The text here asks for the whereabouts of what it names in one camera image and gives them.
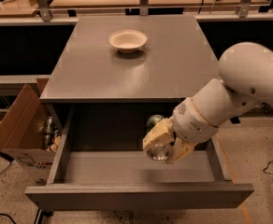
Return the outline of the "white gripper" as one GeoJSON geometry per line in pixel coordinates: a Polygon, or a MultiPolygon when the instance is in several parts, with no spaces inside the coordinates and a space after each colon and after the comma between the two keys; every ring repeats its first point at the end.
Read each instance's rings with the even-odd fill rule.
{"type": "Polygon", "coordinates": [[[154,147],[173,150],[166,164],[174,164],[190,155],[196,144],[208,141],[218,132],[217,127],[208,124],[199,114],[191,98],[186,98],[174,108],[172,118],[161,119],[143,138],[144,151],[154,147]]]}

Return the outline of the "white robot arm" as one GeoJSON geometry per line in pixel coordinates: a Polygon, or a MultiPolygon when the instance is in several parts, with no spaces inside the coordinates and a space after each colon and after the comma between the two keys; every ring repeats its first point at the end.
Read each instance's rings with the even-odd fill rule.
{"type": "Polygon", "coordinates": [[[273,51],[256,43],[235,44],[218,62],[219,76],[157,122],[143,139],[154,161],[173,164],[218,132],[227,120],[256,105],[273,106],[273,51]]]}

